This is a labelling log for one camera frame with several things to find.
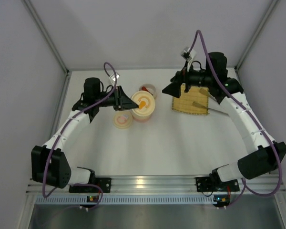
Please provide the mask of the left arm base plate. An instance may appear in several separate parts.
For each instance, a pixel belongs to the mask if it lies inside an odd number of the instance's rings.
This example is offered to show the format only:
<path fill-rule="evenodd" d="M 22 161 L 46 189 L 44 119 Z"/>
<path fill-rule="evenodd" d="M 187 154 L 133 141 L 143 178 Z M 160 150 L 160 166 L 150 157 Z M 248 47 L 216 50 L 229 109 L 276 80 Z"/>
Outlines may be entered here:
<path fill-rule="evenodd" d="M 112 179 L 110 177 L 95 177 L 88 184 L 84 185 L 73 185 L 69 186 L 69 193 L 99 193 L 100 190 L 97 187 L 89 186 L 89 184 L 93 184 L 102 189 L 103 193 L 110 193 L 111 191 L 111 182 Z"/>

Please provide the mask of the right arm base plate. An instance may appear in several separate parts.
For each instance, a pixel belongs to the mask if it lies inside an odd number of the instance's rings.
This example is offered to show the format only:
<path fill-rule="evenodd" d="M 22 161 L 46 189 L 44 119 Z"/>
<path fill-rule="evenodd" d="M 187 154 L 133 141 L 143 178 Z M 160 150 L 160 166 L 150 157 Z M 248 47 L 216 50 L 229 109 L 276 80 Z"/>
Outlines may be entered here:
<path fill-rule="evenodd" d="M 227 182 L 215 182 L 209 176 L 206 176 L 196 177 L 195 181 L 198 192 L 227 192 L 228 188 L 231 192 L 238 192 L 240 190 L 237 179 Z"/>

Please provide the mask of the orange lunch box bowl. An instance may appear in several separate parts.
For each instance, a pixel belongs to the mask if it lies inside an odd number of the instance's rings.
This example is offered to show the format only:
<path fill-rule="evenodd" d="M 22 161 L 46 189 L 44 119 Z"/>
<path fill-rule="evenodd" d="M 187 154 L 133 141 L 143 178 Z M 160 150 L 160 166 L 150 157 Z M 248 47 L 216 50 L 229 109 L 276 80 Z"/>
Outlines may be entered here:
<path fill-rule="evenodd" d="M 142 87 L 143 87 L 143 86 L 145 86 L 145 87 L 148 89 L 147 92 L 149 92 L 149 93 L 153 96 L 154 99 L 157 98 L 157 88 L 156 88 L 154 85 L 149 84 L 149 83 L 142 84 L 142 85 L 139 87 L 139 90 L 140 90 L 140 91 L 143 91 L 143 90 L 142 90 Z"/>

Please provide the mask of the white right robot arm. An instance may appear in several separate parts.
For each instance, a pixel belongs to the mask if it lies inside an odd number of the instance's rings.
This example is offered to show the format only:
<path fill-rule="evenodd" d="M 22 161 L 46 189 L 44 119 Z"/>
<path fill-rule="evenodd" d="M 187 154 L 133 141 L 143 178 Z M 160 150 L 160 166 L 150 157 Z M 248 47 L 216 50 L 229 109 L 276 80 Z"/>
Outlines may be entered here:
<path fill-rule="evenodd" d="M 194 69 L 189 52 L 181 55 L 185 65 L 177 71 L 162 92 L 175 98 L 187 93 L 193 86 L 208 88 L 236 126 L 245 144 L 247 155 L 237 162 L 214 169 L 209 177 L 215 184 L 235 179 L 253 179 L 279 168 L 286 154 L 286 144 L 277 142 L 261 125 L 248 104 L 238 80 L 228 77 L 227 58 L 221 52 L 211 52 L 205 68 Z"/>

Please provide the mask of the metal tongs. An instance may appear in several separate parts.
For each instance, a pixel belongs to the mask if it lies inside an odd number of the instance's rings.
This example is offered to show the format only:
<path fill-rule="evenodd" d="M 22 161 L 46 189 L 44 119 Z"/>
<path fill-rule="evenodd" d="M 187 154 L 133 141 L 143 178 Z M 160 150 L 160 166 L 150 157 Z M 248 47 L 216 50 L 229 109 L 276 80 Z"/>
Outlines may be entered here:
<path fill-rule="evenodd" d="M 201 87 L 201 88 L 199 89 L 199 93 L 202 94 L 202 95 L 205 95 L 205 96 L 207 96 L 208 98 L 210 98 L 211 100 L 217 102 L 216 99 L 215 99 L 213 96 L 211 96 L 211 95 L 209 94 L 209 92 L 206 91 L 204 88 Z M 200 104 L 200 103 L 198 103 L 198 102 L 195 102 L 195 101 L 193 101 L 193 106 L 195 106 L 195 107 L 197 107 L 197 108 L 201 108 L 201 109 L 211 110 L 211 111 L 213 111 L 213 112 L 216 112 L 216 113 L 219 113 L 219 114 L 228 116 L 228 114 L 225 113 L 225 112 L 222 112 L 222 111 L 220 111 L 220 110 L 216 110 L 216 109 L 213 109 L 213 108 L 208 108 L 207 106 L 204 106 L 204 105 L 202 105 L 202 104 Z"/>

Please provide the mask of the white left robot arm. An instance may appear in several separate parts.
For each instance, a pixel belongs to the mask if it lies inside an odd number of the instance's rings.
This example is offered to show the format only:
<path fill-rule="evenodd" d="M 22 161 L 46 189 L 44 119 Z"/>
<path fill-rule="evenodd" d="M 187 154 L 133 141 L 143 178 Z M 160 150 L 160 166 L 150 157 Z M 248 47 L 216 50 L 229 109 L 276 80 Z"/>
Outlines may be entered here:
<path fill-rule="evenodd" d="M 87 78 L 80 99 L 73 105 L 61 128 L 42 146 L 31 152 L 32 179 L 56 188 L 74 184 L 91 184 L 94 171 L 72 164 L 69 152 L 77 137 L 99 112 L 101 107 L 111 106 L 115 111 L 138 108 L 121 86 L 110 92 L 101 90 L 98 78 Z"/>

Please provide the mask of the cream plain lid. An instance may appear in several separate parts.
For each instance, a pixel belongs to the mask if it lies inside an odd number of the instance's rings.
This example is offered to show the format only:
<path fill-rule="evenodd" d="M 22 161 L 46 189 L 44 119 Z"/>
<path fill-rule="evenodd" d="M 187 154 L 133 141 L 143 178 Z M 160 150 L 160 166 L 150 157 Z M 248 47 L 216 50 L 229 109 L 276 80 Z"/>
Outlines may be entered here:
<path fill-rule="evenodd" d="M 155 110 L 155 99 L 149 92 L 137 91 L 132 95 L 131 99 L 138 104 L 138 108 L 132 109 L 131 113 L 140 116 L 153 114 Z"/>

